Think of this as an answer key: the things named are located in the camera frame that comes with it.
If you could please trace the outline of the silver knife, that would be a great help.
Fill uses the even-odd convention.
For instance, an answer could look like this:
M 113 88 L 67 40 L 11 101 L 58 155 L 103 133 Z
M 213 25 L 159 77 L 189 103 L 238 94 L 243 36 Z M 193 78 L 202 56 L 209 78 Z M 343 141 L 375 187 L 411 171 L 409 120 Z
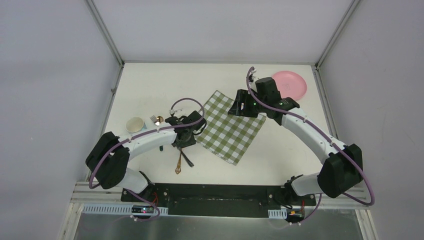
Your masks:
M 180 153 L 182 157 L 184 158 L 185 162 L 188 164 L 190 168 L 193 168 L 195 165 L 194 163 L 187 157 L 187 155 L 183 152 L 183 149 L 180 149 Z

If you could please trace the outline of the gold fork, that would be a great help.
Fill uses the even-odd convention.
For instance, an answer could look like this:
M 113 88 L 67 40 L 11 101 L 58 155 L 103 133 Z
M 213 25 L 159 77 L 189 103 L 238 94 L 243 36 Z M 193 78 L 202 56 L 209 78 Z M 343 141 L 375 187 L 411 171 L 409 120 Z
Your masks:
M 174 170 L 177 175 L 179 175 L 181 173 L 181 171 L 182 171 L 181 164 L 182 164 L 182 151 L 180 150 L 179 151 L 178 161 L 177 161 L 177 164 L 176 164 L 176 168 Z

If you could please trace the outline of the green checkered cloth napkin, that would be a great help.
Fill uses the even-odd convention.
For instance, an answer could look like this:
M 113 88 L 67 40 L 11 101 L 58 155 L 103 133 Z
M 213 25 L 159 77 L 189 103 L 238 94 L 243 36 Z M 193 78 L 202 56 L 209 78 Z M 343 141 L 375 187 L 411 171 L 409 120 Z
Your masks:
M 216 90 L 204 104 L 206 127 L 195 137 L 198 144 L 236 166 L 259 133 L 266 117 L 228 115 L 234 100 Z

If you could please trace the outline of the light blue mug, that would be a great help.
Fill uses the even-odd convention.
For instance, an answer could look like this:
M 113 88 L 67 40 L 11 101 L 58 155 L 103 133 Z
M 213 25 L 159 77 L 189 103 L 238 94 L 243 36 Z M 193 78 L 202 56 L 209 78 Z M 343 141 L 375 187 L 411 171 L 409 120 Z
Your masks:
M 125 130 L 130 134 L 144 131 L 146 129 L 147 126 L 145 121 L 139 116 L 130 118 L 125 124 Z

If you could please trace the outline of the gold spoon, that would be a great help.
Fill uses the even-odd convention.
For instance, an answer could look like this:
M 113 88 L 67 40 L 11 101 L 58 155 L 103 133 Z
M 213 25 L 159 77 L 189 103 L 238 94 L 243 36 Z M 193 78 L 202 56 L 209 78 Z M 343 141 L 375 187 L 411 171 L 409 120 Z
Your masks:
M 159 126 L 163 121 L 164 121 L 164 118 L 162 116 L 157 116 L 155 125 Z

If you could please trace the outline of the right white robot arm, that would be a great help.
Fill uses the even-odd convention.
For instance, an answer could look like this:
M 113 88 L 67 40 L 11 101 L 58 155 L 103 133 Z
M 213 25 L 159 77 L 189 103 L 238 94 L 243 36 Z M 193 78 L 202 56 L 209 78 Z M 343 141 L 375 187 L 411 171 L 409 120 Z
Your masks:
M 296 205 L 309 194 L 336 198 L 363 180 L 362 151 L 325 133 L 308 119 L 291 97 L 282 98 L 272 77 L 254 82 L 255 89 L 238 89 L 229 115 L 257 118 L 260 113 L 297 136 L 322 164 L 319 172 L 293 176 L 284 187 L 284 200 Z

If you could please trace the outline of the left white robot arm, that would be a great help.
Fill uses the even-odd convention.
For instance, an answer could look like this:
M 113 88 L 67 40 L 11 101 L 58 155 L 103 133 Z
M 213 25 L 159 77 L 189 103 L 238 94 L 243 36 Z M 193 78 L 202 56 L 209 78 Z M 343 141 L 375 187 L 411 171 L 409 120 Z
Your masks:
M 195 135 L 206 125 L 204 116 L 193 111 L 188 116 L 172 115 L 152 128 L 129 135 L 117 136 L 111 131 L 104 133 L 85 160 L 92 173 L 89 187 L 104 190 L 120 187 L 132 191 L 140 202 L 149 201 L 153 195 L 151 181 L 144 173 L 130 169 L 129 162 L 160 146 L 190 147 L 196 143 Z

